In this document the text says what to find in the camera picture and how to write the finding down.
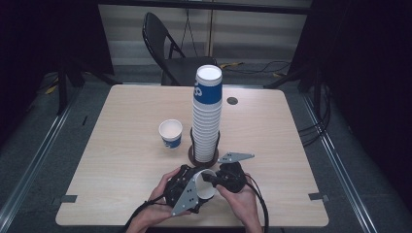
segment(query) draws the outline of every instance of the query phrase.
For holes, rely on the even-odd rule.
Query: cable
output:
[[[145,201],[141,206],[139,206],[131,215],[130,219],[127,221],[127,223],[124,225],[124,227],[121,228],[121,230],[119,231],[119,233],[124,233],[127,231],[128,227],[130,226],[131,221],[137,216],[139,215],[139,213],[141,213],[143,210],[145,210],[147,207],[156,204],[156,201],[160,200],[161,198],[164,197],[164,193],[161,194],[160,196],[156,197],[154,200],[149,200],[149,201]]]
[[[264,203],[263,197],[259,194],[259,192],[254,188],[254,186],[250,183],[246,183],[246,185],[251,188],[254,193],[257,195],[257,198],[261,204],[261,207],[263,208],[263,215],[264,215],[264,233],[269,232],[269,213],[267,212],[267,207],[266,204]]]
[[[286,65],[283,66],[282,68],[279,68],[279,69],[276,69],[276,70],[266,71],[267,67],[269,67],[269,65],[272,64],[272,63],[286,63]],[[267,63],[267,64],[264,66],[263,69],[257,70],[257,71],[254,71],[254,70],[232,70],[232,69],[225,69],[225,70],[226,70],[226,71],[230,71],[230,72],[235,72],[235,73],[252,75],[252,74],[257,74],[257,73],[274,73],[274,72],[278,72],[278,71],[281,71],[281,70],[285,69],[286,67],[288,67],[288,66],[290,66],[290,65],[291,65],[291,63],[288,62],[288,61],[278,61],[278,60],[275,60],[275,61],[271,61],[271,62]]]
[[[314,138],[310,140],[303,142],[302,144],[304,147],[308,147],[312,145],[313,143],[315,143],[326,132],[327,126],[330,122],[330,91],[329,89],[326,88],[325,85],[324,85],[324,89],[326,93],[324,96],[325,102],[326,102],[326,112],[324,114],[324,118],[322,118],[320,121],[318,121],[316,124],[310,127],[310,128],[321,127],[321,130],[320,132],[318,132],[317,136],[315,136]]]
[[[183,32],[183,37],[182,37],[182,42],[181,42],[181,50],[183,50],[183,41],[185,40],[186,37],[186,30],[189,26],[189,32],[190,32],[190,36],[191,36],[191,43],[193,45],[193,49],[194,49],[194,53],[197,55],[197,49],[196,49],[196,45],[194,44],[194,39],[193,39],[193,33],[191,31],[191,26],[190,26],[190,20],[189,20],[189,9],[186,9],[186,25],[185,25],[185,30]]]
[[[260,189],[258,188],[258,184],[257,184],[257,182],[251,177],[251,176],[249,176],[249,175],[246,175],[245,174],[245,176],[247,176],[248,178],[250,178],[251,180],[252,180],[252,182],[254,182],[254,184],[257,186],[257,191],[258,191],[258,194],[261,196],[261,192],[260,192]]]

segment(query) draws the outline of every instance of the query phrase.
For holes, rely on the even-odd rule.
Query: chair back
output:
[[[148,48],[148,51],[153,57],[154,61],[157,63],[158,66],[160,66],[160,68],[164,72],[166,72],[166,74],[171,76],[165,64],[166,58],[164,56],[164,49],[166,38],[171,43],[169,50],[169,58],[171,58],[173,50],[177,51],[181,57],[185,57],[185,55],[179,49],[176,42],[169,34],[167,28],[155,14],[146,13],[143,21],[142,34],[146,47]]]

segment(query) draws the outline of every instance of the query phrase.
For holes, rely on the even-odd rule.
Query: human hand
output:
[[[252,183],[249,174],[246,174],[248,183]],[[230,205],[231,210],[237,218],[245,225],[246,232],[259,233],[262,232],[260,222],[258,220],[258,206],[254,191],[247,185],[238,193],[228,191],[225,187],[217,185],[216,189]]]
[[[157,187],[154,188],[152,191],[149,200],[154,200],[155,198],[159,197],[163,194],[164,189],[166,187],[167,182],[178,172],[180,168],[175,169],[174,171],[164,174],[161,178],[160,182],[158,183]],[[166,219],[172,217],[172,208],[166,205],[166,201],[164,198],[161,198],[156,202],[156,204],[151,205],[140,212],[130,223],[129,228],[127,229],[126,233],[143,233],[153,225],[159,224]],[[182,215],[189,215],[190,212],[186,211],[180,214]]]

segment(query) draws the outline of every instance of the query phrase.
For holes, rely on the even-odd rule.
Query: black chair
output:
[[[143,40],[154,61],[162,69],[162,85],[194,86],[197,68],[202,65],[217,65],[210,56],[186,57],[161,20],[153,13],[146,13],[143,22]],[[166,38],[170,41],[168,58],[165,57]],[[180,57],[173,58],[173,52]]]

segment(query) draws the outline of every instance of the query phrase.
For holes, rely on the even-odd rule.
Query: wooden table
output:
[[[62,203],[60,225],[124,225],[148,199],[164,173],[188,158],[192,124],[191,87],[115,85],[90,136],[82,160],[67,190],[75,203]],[[229,105],[228,97],[238,99]],[[182,143],[167,149],[158,126],[168,118],[181,121]],[[270,226],[325,226],[328,217],[295,128],[285,95],[280,90],[223,88],[220,155],[249,152],[241,161],[257,181],[269,212]],[[261,206],[260,221],[263,224]],[[172,217],[159,226],[241,226],[217,192],[199,214]]]

